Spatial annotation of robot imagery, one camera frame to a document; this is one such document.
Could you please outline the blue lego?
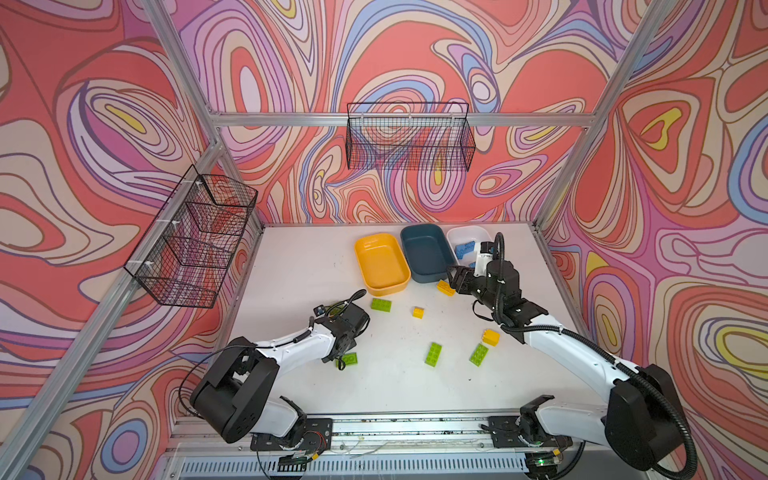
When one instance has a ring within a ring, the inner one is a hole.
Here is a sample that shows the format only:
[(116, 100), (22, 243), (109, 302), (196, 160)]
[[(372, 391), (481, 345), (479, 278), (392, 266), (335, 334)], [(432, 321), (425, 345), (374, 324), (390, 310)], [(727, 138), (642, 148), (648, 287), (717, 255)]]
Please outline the blue lego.
[(456, 258), (461, 261), (465, 257), (470, 256), (475, 252), (476, 242), (475, 241), (469, 241), (466, 243), (457, 244), (454, 246), (454, 253), (456, 255)]

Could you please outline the aluminium front rail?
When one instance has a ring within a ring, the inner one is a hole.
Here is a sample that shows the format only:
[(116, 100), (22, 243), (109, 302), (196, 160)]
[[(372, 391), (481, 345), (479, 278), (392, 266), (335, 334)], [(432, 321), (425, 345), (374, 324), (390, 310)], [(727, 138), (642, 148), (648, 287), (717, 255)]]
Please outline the aluminium front rail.
[[(333, 421), (331, 445), (324, 454), (363, 457), (389, 453), (491, 453), (491, 434), (481, 428), (492, 416), (511, 417), (518, 411), (434, 411), (357, 414), (309, 414), (308, 419)], [(179, 456), (248, 456), (252, 436), (225, 442), (205, 421), (179, 420), (166, 452)]]

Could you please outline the yellow sloped lego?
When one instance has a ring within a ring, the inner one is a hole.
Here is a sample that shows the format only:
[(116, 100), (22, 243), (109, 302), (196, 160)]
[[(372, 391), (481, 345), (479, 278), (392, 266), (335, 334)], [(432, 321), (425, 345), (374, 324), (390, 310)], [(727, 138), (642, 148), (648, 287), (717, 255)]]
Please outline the yellow sloped lego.
[(456, 291), (445, 280), (439, 280), (437, 283), (437, 290), (446, 296), (454, 296)]

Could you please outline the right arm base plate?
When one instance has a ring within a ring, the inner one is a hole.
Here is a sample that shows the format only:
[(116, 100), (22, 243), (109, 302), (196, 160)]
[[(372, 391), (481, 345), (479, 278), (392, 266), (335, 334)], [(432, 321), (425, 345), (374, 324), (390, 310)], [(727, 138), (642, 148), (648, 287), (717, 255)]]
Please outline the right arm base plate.
[(491, 436), (495, 448), (567, 449), (573, 445), (570, 437), (547, 434), (535, 420), (519, 415), (490, 416), (480, 429)]

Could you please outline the green lego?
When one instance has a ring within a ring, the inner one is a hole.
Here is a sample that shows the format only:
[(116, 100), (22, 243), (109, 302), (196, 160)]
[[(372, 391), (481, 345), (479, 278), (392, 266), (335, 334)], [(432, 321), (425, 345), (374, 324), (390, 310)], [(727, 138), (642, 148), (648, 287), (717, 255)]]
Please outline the green lego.
[(341, 369), (345, 369), (347, 366), (356, 365), (358, 363), (358, 356), (355, 352), (344, 354), (338, 363)]
[(392, 308), (392, 302), (386, 299), (373, 298), (371, 301), (371, 308), (375, 311), (389, 313)]
[(439, 362), (441, 352), (442, 346), (436, 342), (431, 342), (425, 356), (425, 364), (435, 368)]
[(480, 367), (483, 364), (488, 353), (489, 353), (489, 348), (485, 344), (479, 343), (473, 350), (472, 354), (470, 355), (469, 361), (473, 365)]

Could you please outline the dark teal plastic bin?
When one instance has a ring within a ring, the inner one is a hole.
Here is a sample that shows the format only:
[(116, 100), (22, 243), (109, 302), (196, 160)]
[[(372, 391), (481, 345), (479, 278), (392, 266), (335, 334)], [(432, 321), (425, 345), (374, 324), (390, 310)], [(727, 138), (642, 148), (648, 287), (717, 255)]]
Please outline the dark teal plastic bin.
[(417, 224), (400, 232), (403, 253), (412, 279), (421, 284), (448, 278), (448, 269), (456, 264), (444, 231), (436, 224)]

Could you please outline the white plastic bin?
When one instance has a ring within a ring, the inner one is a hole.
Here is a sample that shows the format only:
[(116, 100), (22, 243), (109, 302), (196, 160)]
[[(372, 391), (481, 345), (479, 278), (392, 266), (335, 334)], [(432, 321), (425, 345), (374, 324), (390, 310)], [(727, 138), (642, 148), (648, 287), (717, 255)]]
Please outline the white plastic bin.
[(456, 265), (448, 268), (454, 276), (459, 267), (467, 267), (476, 277), (484, 277), (493, 258), (494, 241), (486, 229), (476, 225), (450, 229), (446, 238), (452, 248)]

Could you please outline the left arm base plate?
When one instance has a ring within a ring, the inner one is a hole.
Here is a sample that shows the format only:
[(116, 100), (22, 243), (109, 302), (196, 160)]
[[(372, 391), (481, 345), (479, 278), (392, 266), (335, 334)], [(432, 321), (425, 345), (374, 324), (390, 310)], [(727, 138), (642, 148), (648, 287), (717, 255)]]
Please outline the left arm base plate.
[(250, 450), (256, 452), (323, 453), (332, 445), (334, 421), (330, 417), (300, 419), (283, 437), (253, 434)]

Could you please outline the yellow plastic bin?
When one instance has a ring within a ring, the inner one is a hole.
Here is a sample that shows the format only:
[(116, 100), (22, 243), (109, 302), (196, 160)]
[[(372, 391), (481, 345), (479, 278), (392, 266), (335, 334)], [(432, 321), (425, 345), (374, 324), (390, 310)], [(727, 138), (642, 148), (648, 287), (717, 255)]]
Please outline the yellow plastic bin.
[(375, 297), (403, 291), (411, 272), (397, 239), (389, 233), (377, 233), (358, 239), (354, 245), (363, 282)]

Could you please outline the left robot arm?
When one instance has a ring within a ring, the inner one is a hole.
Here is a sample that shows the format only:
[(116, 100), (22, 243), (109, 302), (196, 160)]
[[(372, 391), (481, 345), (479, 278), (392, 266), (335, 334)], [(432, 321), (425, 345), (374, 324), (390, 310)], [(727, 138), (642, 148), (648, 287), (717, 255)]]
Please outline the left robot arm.
[(213, 363), (189, 399), (180, 402), (229, 444), (251, 434), (285, 450), (306, 448), (310, 438), (328, 445), (322, 433), (310, 431), (306, 413), (295, 402), (285, 396), (272, 400), (271, 392), (280, 375), (308, 363), (346, 368), (357, 338), (370, 324), (370, 315), (356, 304), (366, 294), (360, 289), (315, 307), (299, 332), (261, 343), (243, 336), (231, 340), (210, 355)]

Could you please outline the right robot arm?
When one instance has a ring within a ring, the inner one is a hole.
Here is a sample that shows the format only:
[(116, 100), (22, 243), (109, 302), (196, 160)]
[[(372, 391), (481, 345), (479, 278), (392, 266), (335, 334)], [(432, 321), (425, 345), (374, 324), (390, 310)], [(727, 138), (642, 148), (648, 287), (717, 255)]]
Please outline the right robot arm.
[(484, 274), (451, 266), (450, 287), (489, 309), (487, 320), (507, 335), (566, 368), (601, 399), (574, 404), (542, 394), (520, 408), (512, 432), (536, 445), (564, 436), (609, 447), (638, 471), (667, 479), (691, 479), (698, 455), (689, 422), (671, 375), (621, 359), (585, 336), (566, 328), (545, 308), (522, 295), (511, 262), (494, 259)]

